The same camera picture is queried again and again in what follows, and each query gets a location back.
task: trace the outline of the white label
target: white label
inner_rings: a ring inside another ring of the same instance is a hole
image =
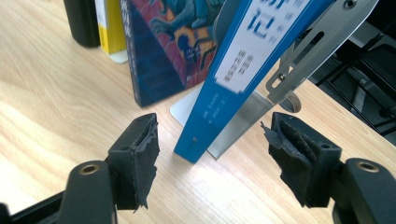
[[[215,74],[216,83],[243,92],[310,0],[253,0]]]
[[[95,0],[95,9],[98,23],[107,29],[106,1],[107,0]]]

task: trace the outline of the metal bracket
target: metal bracket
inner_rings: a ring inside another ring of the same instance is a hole
[[[241,109],[227,124],[209,147],[209,153],[218,159],[246,130],[272,107],[287,99],[288,96],[309,78],[331,55],[355,32],[374,9],[377,1],[338,0],[332,4],[312,25],[312,30],[303,41],[287,50],[282,56],[279,69],[268,79],[265,87],[267,95],[254,91]],[[304,56],[312,40],[321,35],[319,42]],[[301,60],[290,70],[297,58]],[[170,111],[176,120],[185,124],[192,110],[200,88],[171,106]]]

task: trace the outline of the book spine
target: book spine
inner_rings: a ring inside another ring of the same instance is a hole
[[[98,20],[100,45],[102,50],[108,53],[106,0],[95,0],[95,7],[96,17]]]
[[[134,99],[141,105],[139,82],[137,77],[136,60],[134,53],[134,34],[132,25],[132,2],[131,0],[120,0],[120,9],[122,15],[122,25],[125,34],[126,48],[128,51],[129,68],[131,71],[132,85],[134,88]]]

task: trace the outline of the black chair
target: black chair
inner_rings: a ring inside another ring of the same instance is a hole
[[[380,127],[396,122],[396,48],[386,44],[374,48],[373,46],[387,32],[394,32],[396,24],[395,15],[396,14],[393,14],[391,16],[393,19],[388,22],[387,26],[376,37],[365,44],[353,58],[347,59],[339,64],[330,72],[330,74],[316,84],[317,86],[320,86],[325,81],[328,82],[330,86],[335,89],[342,98],[344,98],[344,100],[356,111],[357,114],[359,114],[362,119],[367,122],[370,127],[383,136],[396,131],[396,125],[387,128],[382,132],[378,130]],[[386,118],[386,121],[373,124],[333,85],[334,81],[341,75],[348,74],[347,70],[351,67],[362,71],[369,81],[372,81],[382,92],[392,99],[393,105],[382,105],[378,99],[375,99],[375,97],[364,88],[363,85],[360,83],[358,84],[380,106],[379,114],[381,117]]]

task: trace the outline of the black plastic part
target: black plastic part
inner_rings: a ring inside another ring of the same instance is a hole
[[[94,0],[64,0],[70,31],[84,47],[100,46]]]
[[[345,165],[340,162],[338,168],[330,172],[327,176],[328,192],[330,197],[332,197],[337,204],[337,209],[334,207],[334,210],[344,211],[344,214],[353,210],[350,204],[349,194],[346,191],[346,186],[342,178],[345,168]]]
[[[358,224],[359,221],[353,211],[342,209],[338,204],[332,210],[332,221],[334,224]]]
[[[0,203],[0,223],[2,224],[11,223],[11,215],[8,212],[7,206],[3,203]]]
[[[148,207],[147,197],[159,155],[157,117],[147,114],[135,119],[108,151],[111,172],[119,174],[117,209]]]
[[[107,163],[87,161],[75,167],[64,191],[58,224],[116,222]]]
[[[396,223],[396,181],[385,167],[350,159],[342,178],[359,223]]]
[[[40,203],[16,213],[15,215],[11,216],[11,223],[38,223],[49,217],[56,216],[59,208],[61,207],[63,195],[64,193],[60,192],[44,201],[41,201]]]
[[[301,206],[327,207],[327,174],[334,170],[341,148],[300,119],[274,113],[271,129],[262,125],[269,153],[282,169],[281,178]]]

